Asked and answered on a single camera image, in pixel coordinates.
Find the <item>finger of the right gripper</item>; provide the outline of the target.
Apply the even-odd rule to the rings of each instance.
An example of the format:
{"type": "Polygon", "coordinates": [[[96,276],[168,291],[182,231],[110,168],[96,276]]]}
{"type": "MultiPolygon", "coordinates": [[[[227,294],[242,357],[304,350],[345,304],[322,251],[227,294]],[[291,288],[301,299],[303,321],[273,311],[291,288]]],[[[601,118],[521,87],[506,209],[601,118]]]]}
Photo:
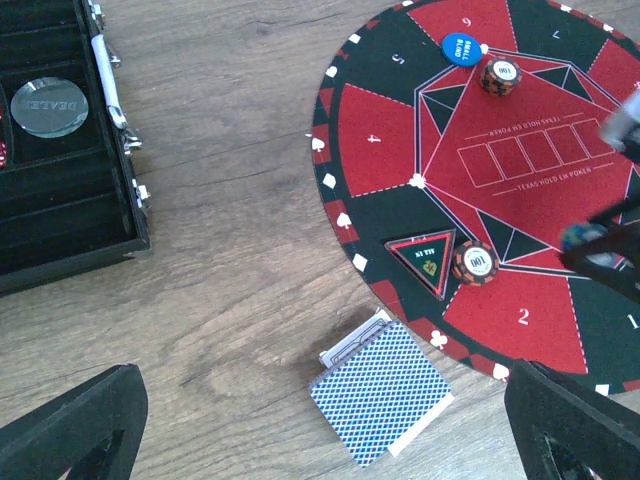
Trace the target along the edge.
{"type": "Polygon", "coordinates": [[[560,254],[563,266],[586,276],[632,301],[639,302],[639,221],[618,224],[614,218],[639,210],[639,194],[592,216],[587,223],[607,233],[560,254]]]}

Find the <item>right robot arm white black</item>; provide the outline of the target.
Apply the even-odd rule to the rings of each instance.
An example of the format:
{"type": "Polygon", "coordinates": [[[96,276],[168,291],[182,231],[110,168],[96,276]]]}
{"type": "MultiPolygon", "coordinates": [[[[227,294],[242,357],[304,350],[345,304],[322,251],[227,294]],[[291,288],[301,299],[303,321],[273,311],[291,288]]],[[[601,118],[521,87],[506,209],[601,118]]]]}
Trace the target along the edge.
{"type": "MultiPolygon", "coordinates": [[[[604,123],[600,138],[634,164],[639,163],[639,94],[633,93],[604,123]]],[[[560,260],[564,267],[639,301],[639,222],[617,224],[613,219],[639,209],[634,194],[569,226],[562,234],[560,260]]]]}

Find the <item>blue small blind button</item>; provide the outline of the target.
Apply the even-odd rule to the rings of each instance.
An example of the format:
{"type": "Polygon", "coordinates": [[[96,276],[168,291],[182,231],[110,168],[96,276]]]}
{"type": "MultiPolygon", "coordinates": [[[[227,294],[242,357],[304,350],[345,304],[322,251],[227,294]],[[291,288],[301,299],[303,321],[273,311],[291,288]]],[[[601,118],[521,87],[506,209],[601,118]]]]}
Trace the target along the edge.
{"type": "Polygon", "coordinates": [[[449,62],[459,67],[473,67],[483,57],[481,44],[472,36],[461,32],[445,36],[441,42],[441,50],[449,62]]]}

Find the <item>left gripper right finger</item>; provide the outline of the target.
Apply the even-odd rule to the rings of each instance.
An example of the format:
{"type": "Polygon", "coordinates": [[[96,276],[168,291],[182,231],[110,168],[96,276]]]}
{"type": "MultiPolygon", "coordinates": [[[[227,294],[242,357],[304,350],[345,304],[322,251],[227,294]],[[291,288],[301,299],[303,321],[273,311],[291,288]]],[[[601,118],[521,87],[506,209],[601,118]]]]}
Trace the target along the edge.
{"type": "Polygon", "coordinates": [[[541,363],[517,360],[504,395],[529,479],[637,479],[639,414],[541,363]]]}

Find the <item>triangular all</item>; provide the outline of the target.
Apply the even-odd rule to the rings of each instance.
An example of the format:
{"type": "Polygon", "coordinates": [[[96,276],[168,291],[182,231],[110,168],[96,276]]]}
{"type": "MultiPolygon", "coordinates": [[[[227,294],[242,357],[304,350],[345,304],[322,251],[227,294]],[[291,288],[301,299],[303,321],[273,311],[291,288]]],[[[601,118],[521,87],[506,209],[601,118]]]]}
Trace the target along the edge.
{"type": "Polygon", "coordinates": [[[438,300],[448,286],[456,230],[447,229],[387,241],[385,249],[438,300]]]}

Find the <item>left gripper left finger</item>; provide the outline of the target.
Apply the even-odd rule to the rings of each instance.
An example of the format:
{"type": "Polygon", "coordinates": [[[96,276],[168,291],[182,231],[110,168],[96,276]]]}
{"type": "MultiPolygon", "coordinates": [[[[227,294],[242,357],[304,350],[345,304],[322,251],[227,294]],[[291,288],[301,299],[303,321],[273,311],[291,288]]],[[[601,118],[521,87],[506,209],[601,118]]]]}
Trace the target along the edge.
{"type": "Polygon", "coordinates": [[[1,428],[3,479],[128,479],[148,415],[135,364],[114,365],[1,428]]]}

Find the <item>brown 100 chips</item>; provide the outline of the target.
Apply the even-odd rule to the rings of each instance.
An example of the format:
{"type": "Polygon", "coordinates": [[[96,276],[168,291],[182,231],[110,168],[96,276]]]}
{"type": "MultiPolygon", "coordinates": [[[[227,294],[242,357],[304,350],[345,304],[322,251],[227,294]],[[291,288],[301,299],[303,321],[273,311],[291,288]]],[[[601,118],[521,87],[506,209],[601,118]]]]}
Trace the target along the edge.
{"type": "Polygon", "coordinates": [[[479,83],[490,95],[504,97],[509,95],[522,80],[519,65],[507,57],[490,59],[482,71],[479,83]]]}
{"type": "Polygon", "coordinates": [[[499,259],[494,249],[480,240],[469,240],[453,252],[451,272],[461,283],[482,286],[497,275],[499,259]]]}

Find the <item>teal chips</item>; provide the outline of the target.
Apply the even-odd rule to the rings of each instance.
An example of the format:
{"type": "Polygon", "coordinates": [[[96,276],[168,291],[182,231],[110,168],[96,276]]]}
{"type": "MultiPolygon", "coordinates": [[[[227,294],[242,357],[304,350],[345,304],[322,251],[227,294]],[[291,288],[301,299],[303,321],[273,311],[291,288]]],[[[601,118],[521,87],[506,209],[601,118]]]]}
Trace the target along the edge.
{"type": "Polygon", "coordinates": [[[604,236],[607,228],[594,223],[578,223],[568,226],[561,235],[561,249],[567,252],[579,245],[604,236]]]}

